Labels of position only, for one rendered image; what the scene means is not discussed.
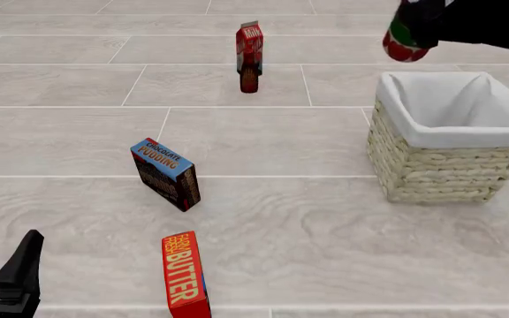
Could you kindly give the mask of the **red milk carton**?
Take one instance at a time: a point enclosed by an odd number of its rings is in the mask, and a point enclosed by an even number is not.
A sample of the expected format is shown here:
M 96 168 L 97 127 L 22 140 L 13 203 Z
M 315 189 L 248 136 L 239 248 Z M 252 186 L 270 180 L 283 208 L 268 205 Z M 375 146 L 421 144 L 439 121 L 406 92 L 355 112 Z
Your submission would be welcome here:
M 263 33 L 257 20 L 243 23 L 236 33 L 237 72 L 241 73 L 245 64 L 255 65 L 262 76 Z

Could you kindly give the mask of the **red butter box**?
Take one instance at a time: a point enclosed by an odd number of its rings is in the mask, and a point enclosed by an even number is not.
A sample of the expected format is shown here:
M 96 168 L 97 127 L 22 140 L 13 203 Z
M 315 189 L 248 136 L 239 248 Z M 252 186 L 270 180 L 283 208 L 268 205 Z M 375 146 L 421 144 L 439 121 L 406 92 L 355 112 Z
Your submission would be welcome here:
M 212 318 L 195 232 L 163 238 L 162 257 L 172 318 Z

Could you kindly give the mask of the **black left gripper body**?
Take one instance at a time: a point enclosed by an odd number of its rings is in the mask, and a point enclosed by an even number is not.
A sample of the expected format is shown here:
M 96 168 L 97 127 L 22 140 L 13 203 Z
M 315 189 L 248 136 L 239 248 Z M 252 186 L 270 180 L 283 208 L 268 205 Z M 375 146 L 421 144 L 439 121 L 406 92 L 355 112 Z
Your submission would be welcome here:
M 0 318 L 34 318 L 40 304 L 40 293 L 12 293 L 10 299 L 0 298 Z

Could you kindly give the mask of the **red tomato sauce can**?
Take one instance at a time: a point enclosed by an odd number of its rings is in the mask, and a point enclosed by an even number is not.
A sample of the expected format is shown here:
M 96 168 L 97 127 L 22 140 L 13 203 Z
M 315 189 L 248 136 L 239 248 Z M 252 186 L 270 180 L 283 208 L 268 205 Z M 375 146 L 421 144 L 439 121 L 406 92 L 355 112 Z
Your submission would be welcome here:
M 384 52 L 392 59 L 401 63 L 413 63 L 428 54 L 429 49 L 423 48 L 412 36 L 410 23 L 405 20 L 405 3 L 402 2 L 384 35 Z

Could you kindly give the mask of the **woven pale wicker basket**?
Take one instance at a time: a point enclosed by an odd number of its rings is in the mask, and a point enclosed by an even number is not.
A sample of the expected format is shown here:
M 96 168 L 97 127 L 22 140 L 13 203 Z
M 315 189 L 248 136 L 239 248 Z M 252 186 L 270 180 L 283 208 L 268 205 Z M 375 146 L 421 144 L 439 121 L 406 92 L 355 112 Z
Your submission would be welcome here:
M 368 158 L 392 202 L 485 202 L 509 180 L 509 148 L 415 148 L 375 99 Z

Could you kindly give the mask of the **dark brown sauce bottle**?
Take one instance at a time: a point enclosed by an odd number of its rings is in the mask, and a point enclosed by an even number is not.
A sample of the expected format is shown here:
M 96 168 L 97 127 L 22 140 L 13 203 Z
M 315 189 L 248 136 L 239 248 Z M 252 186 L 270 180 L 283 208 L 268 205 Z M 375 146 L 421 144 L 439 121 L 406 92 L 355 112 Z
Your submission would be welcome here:
M 258 64 L 243 64 L 239 71 L 239 88 L 242 93 L 253 94 L 259 87 Z

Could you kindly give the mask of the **blue chocolate pudding box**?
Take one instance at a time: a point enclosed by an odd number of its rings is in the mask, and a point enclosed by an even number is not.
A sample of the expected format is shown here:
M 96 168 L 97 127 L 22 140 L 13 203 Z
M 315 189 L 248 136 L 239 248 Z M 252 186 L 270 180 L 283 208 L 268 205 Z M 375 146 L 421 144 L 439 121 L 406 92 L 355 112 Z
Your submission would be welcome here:
M 142 182 L 173 206 L 186 212 L 200 202 L 193 163 L 150 138 L 130 150 Z

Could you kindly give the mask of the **white cloth basket liner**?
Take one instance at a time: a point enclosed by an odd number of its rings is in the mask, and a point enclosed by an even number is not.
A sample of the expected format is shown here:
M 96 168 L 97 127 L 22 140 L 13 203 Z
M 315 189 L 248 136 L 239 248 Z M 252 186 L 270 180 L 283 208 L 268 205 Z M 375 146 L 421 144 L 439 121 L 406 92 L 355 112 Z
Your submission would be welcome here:
M 509 88 L 486 72 L 385 72 L 376 99 L 415 148 L 509 148 Z

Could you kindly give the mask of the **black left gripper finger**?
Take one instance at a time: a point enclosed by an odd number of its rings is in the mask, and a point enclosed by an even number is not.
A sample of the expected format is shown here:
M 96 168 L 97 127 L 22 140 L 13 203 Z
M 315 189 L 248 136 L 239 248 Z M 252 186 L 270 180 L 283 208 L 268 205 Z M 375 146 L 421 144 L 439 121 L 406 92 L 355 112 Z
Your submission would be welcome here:
M 44 237 L 30 230 L 0 269 L 0 296 L 40 294 L 39 265 Z

